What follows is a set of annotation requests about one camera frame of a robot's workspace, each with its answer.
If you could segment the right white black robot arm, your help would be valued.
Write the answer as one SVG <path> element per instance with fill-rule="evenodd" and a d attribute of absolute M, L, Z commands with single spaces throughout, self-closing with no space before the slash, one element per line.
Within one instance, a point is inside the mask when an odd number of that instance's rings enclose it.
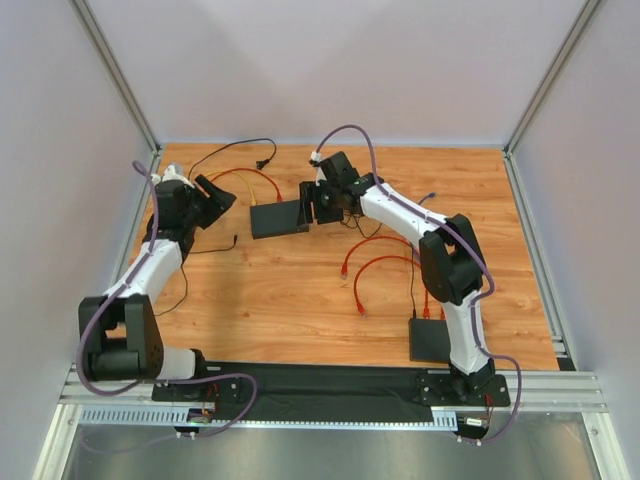
<path fill-rule="evenodd" d="M 487 273 L 469 219 L 447 217 L 409 200 L 372 173 L 361 176 L 342 151 L 317 151 L 316 179 L 300 185 L 301 223 L 337 222 L 349 212 L 391 228 L 417 250 L 422 281 L 443 307 L 449 337 L 448 387 L 459 400 L 478 394 L 495 375 L 486 351 L 480 298 Z"/>

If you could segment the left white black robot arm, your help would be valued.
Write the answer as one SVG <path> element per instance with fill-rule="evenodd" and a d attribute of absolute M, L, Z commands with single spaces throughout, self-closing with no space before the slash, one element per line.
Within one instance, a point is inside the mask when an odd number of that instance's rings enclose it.
<path fill-rule="evenodd" d="M 224 215 L 236 196 L 199 175 L 191 182 L 167 171 L 152 177 L 153 213 L 136 259 L 100 296 L 78 307 L 81 383 L 100 396 L 122 394 L 144 381 L 188 382 L 201 353 L 163 344 L 154 304 L 181 270 L 195 232 Z"/>

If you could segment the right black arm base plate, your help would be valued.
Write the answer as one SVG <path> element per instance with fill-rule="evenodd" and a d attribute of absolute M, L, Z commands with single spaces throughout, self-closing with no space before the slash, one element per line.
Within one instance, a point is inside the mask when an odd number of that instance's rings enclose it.
<path fill-rule="evenodd" d="M 427 406 L 497 407 L 511 405 L 506 379 L 493 375 L 481 386 L 449 371 L 427 371 L 417 376 L 419 401 Z"/>

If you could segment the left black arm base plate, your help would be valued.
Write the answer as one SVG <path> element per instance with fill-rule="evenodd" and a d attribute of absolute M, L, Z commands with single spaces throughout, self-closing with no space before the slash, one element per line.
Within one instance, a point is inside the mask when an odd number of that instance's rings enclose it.
<path fill-rule="evenodd" d="M 233 377 L 197 384 L 161 384 L 152 389 L 156 402 L 213 402 L 240 404 L 252 395 L 251 381 Z"/>

